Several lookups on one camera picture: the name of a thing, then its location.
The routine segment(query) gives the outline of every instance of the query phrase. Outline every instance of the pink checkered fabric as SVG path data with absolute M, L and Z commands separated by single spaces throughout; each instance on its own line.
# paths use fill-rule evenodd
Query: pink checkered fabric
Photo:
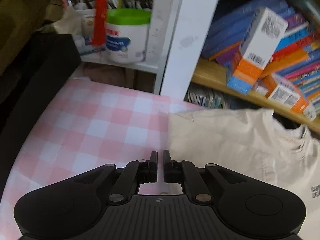
M 71 79 L 34 125 L 14 163 L 0 204 L 0 240 L 21 234 L 13 217 L 24 194 L 106 163 L 124 167 L 167 149 L 168 113 L 201 107 L 170 97 Z M 158 180 L 162 181 L 162 171 Z M 140 194 L 168 191 L 144 184 Z

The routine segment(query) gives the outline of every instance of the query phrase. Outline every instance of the white shelf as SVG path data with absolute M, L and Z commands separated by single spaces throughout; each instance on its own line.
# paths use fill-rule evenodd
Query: white shelf
M 137 62 L 137 63 L 131 63 L 131 64 L 121 64 L 117 62 L 113 62 L 111 60 L 107 59 L 107 52 L 96 52 L 92 54 L 87 54 L 81 56 L 81 60 L 83 62 L 92 62 L 92 63 L 99 63 L 99 64 L 106 64 L 106 65 L 114 65 L 119 67 L 125 67 L 125 68 L 131 68 L 136 70 L 142 70 L 150 73 L 158 73 L 158 66 L 155 65 L 148 65 L 145 62 Z

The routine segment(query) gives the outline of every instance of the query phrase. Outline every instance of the beige cloth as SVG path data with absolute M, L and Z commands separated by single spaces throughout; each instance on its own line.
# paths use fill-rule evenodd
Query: beige cloth
M 216 163 L 297 194 L 307 208 L 299 232 L 320 236 L 320 142 L 308 127 L 286 130 L 273 110 L 204 110 L 169 117 L 171 158 Z

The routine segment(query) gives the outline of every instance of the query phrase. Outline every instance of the bookshelf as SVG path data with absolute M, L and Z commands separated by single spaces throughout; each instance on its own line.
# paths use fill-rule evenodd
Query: bookshelf
M 310 121 L 303 114 L 296 114 L 290 109 L 267 99 L 257 92 L 251 90 L 247 95 L 243 95 L 231 88 L 228 88 L 226 85 L 226 69 L 215 62 L 210 62 L 200 58 L 196 65 L 192 82 L 225 92 L 259 106 L 273 108 L 276 113 L 297 123 L 305 123 L 311 130 L 320 133 L 320 116 L 317 116 L 315 120 Z

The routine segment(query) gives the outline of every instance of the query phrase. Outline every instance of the colorful book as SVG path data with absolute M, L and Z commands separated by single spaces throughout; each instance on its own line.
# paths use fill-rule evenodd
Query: colorful book
M 308 54 L 308 59 L 306 59 L 305 61 L 302 61 L 298 64 L 282 69 L 278 71 L 277 74 L 279 74 L 280 76 L 285 76 L 293 71 L 296 71 L 300 68 L 310 65 L 311 63 L 314 63 L 319 59 L 320 59 L 320 49 L 316 49 Z
M 270 4 L 279 2 L 279 0 L 252 0 L 249 3 L 235 9 L 231 13 L 221 17 L 216 22 L 211 23 L 208 31 L 208 36 L 212 36 L 215 33 L 228 27 L 232 22 L 235 22 L 247 15 L 253 15 L 255 10 L 260 6 L 268 6 Z
M 272 55 L 272 60 L 279 60 L 280 58 L 291 54 L 295 50 L 302 48 L 304 46 L 307 46 L 307 45 L 313 43 L 314 41 L 318 41 L 318 40 L 320 40 L 320 34 L 318 32 L 313 32 L 310 35 L 308 35 L 307 37 L 300 39 L 300 40 L 292 43 L 291 45 L 275 52 Z
M 304 28 L 301 31 L 298 31 L 294 34 L 291 34 L 288 37 L 283 38 L 280 42 L 278 47 L 276 48 L 276 52 L 287 47 L 288 45 L 303 39 L 304 37 L 307 37 L 310 34 L 309 30 L 307 28 Z
M 312 102 L 312 101 L 318 101 L 320 99 L 320 90 L 314 91 L 312 93 L 308 93 L 307 99 Z
M 290 74 L 284 76 L 284 78 L 288 79 L 289 81 L 294 81 L 296 79 L 300 79 L 304 74 L 311 73 L 314 70 L 318 70 L 320 68 L 320 61 L 313 63 L 312 65 L 303 67 L 299 70 L 296 70 Z
M 299 89 L 305 94 L 308 93 L 312 90 L 316 90 L 320 88 L 320 80 L 315 80 L 311 83 L 305 84 L 305 85 L 300 85 Z
M 291 30 L 286 31 L 286 32 L 284 33 L 284 35 L 283 35 L 283 38 L 288 37 L 288 36 L 290 36 L 290 35 L 298 32 L 298 31 L 301 31 L 301 30 L 303 30 L 304 28 L 307 28 L 308 26 L 309 26 L 309 22 L 302 23 L 302 24 L 300 24 L 300 25 L 292 28 Z
M 294 9 L 292 7 L 280 12 L 278 15 L 280 15 L 282 18 L 286 18 L 290 15 L 293 15 L 295 13 Z M 219 45 L 217 45 L 216 47 L 211 47 L 210 49 L 208 49 L 209 45 L 206 46 L 207 49 L 203 49 L 202 50 L 202 56 L 205 58 L 205 59 L 213 59 L 213 58 L 216 58 L 217 55 L 221 55 L 219 54 L 221 51 L 223 51 L 224 49 L 226 49 L 227 47 L 241 41 L 244 37 L 244 34 L 246 32 L 247 28 L 238 32 L 238 33 L 235 33 L 233 36 L 230 36 L 228 38 L 226 38 L 224 41 L 222 41 Z
M 272 63 L 269 63 L 263 70 L 260 78 L 264 78 L 272 73 L 276 73 L 292 65 L 299 64 L 307 60 L 308 58 L 308 53 L 306 53 L 303 49 L 298 49 L 297 51 L 291 53 L 290 55 L 284 57 L 279 61 L 273 61 Z
M 307 92 L 307 93 L 304 93 L 304 95 L 305 95 L 306 98 L 309 99 L 310 96 L 318 93 L 319 91 L 320 91 L 320 88 L 316 88 L 316 89 L 311 90 L 311 91 L 309 91 L 309 92 Z
M 320 70 L 313 71 L 310 75 L 305 74 L 306 77 L 302 77 L 301 79 L 296 79 L 292 81 L 293 84 L 300 86 L 306 85 L 313 81 L 320 79 Z
M 236 54 L 238 50 L 238 47 L 235 47 L 233 49 L 230 49 L 229 51 L 227 51 L 226 53 L 216 57 L 216 61 L 220 64 L 223 65 L 224 63 L 231 61 L 234 57 L 234 55 Z
M 279 2 L 273 3 L 269 8 L 275 13 L 282 13 L 284 10 L 288 9 L 288 4 L 285 0 L 280 0 Z M 252 21 L 252 17 L 253 15 L 245 16 L 214 35 L 208 33 L 203 50 L 208 50 L 219 45 L 223 40 L 235 33 L 242 31 L 244 34 Z
M 288 22 L 287 31 L 294 29 L 295 27 L 306 22 L 305 18 L 301 13 L 296 13 L 295 15 L 291 15 L 285 19 Z
M 219 51 L 217 54 L 212 55 L 212 56 L 209 58 L 209 60 L 210 60 L 210 61 L 211 61 L 211 60 L 214 60 L 216 57 L 219 57 L 219 56 L 223 55 L 224 53 L 228 52 L 228 51 L 231 50 L 231 49 L 237 48 L 237 50 L 238 50 L 238 46 L 239 46 L 240 44 L 241 44 L 241 41 L 238 41 L 238 42 L 230 45 L 229 47 L 223 49 L 222 51 Z
M 314 50 L 316 50 L 316 49 L 319 49 L 319 48 L 320 48 L 320 42 L 319 42 L 319 41 L 314 41 L 314 42 L 311 43 L 310 45 L 305 46 L 305 47 L 303 48 L 303 50 L 304 50 L 305 52 L 307 52 L 307 53 L 310 53 L 310 52 L 312 52 L 312 51 L 314 51 Z M 231 61 L 232 61 L 235 53 L 236 53 L 236 52 L 234 52 L 232 55 L 228 55 L 228 58 L 226 58 L 228 61 L 225 61 L 222 65 L 225 66 L 225 67 L 229 66 L 229 65 L 231 64 Z M 289 56 L 289 54 L 287 54 L 287 55 L 285 55 L 285 56 L 283 56 L 283 57 L 278 57 L 278 58 L 276 58 L 276 59 L 271 58 L 271 59 L 270 59 L 270 63 L 272 63 L 272 62 L 274 62 L 274 61 L 281 61 L 281 60 L 283 60 L 283 59 L 284 59 L 285 57 L 287 57 L 287 56 Z
M 190 103 L 207 108 L 222 108 L 224 104 L 223 97 L 218 93 L 213 92 L 210 88 L 193 83 L 191 83 L 188 88 L 186 100 Z

